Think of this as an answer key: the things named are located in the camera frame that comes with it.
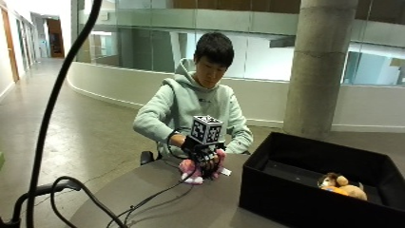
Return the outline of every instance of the cube with markers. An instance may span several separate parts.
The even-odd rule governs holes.
[[[216,144],[223,122],[211,116],[193,116],[189,136],[201,144]]]

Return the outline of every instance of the black bin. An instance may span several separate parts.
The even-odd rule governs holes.
[[[328,172],[368,201],[319,189]],[[405,180],[388,155],[273,132],[243,166],[240,207],[291,227],[405,227]]]

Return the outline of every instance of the light green hoodie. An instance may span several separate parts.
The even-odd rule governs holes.
[[[167,156],[167,137],[173,129],[191,128],[193,116],[211,115],[224,122],[219,141],[225,142],[225,134],[232,136],[227,153],[243,153],[253,142],[253,136],[245,125],[235,92],[227,85],[217,84],[211,89],[203,87],[193,80],[193,73],[193,61],[183,59],[173,79],[164,79],[156,95],[139,110],[133,128],[143,136],[159,142],[159,150]],[[176,146],[171,148],[176,154],[183,153]]]

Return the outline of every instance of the brown teddy bear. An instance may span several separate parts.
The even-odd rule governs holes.
[[[317,186],[325,190],[328,190],[328,187],[337,187],[347,193],[349,197],[360,200],[368,200],[368,195],[365,193],[363,184],[360,183],[360,187],[349,184],[348,179],[337,173],[328,173],[324,175],[317,181]]]

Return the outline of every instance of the teddy bear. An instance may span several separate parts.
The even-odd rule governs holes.
[[[349,184],[348,179],[337,173],[328,173],[324,175],[317,181],[317,186],[324,190],[341,193],[343,195],[356,199],[368,200],[368,195],[365,193],[363,184],[360,183],[360,187]]]
[[[216,155],[217,155],[217,170],[213,172],[211,178],[217,179],[220,172],[223,171],[224,168],[224,161],[225,161],[225,151],[221,149],[216,150]],[[179,169],[181,171],[181,180],[192,173],[193,169],[196,167],[196,170],[191,177],[185,180],[185,183],[189,184],[203,184],[204,179],[203,179],[203,173],[201,173],[201,167],[199,163],[195,163],[193,160],[183,160],[181,163],[179,164]]]

